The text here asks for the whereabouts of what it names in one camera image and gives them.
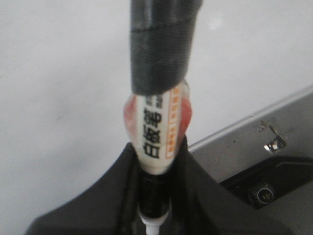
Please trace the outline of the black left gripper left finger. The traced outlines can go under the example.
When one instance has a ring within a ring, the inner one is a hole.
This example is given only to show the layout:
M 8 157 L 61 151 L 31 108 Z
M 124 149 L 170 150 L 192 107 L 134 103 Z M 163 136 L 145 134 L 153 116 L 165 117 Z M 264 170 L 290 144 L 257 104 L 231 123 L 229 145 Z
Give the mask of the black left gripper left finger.
M 130 143 L 110 169 L 66 204 L 36 218 L 27 235 L 135 235 L 139 166 Z

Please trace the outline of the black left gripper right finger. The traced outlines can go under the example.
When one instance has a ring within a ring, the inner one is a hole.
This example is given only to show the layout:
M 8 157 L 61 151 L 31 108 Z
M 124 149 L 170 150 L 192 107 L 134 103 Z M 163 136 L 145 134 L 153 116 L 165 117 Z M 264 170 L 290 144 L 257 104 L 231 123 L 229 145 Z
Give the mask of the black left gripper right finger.
M 173 235 L 291 235 L 283 223 L 245 205 L 188 151 L 184 137 L 172 165 Z

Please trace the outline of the black taped gripper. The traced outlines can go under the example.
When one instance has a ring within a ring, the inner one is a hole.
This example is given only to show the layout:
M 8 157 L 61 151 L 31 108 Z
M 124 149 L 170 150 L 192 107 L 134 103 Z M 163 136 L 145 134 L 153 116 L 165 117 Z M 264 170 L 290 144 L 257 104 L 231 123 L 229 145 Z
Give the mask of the black taped gripper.
M 133 0 L 130 58 L 134 94 L 162 94 L 186 76 L 201 0 Z

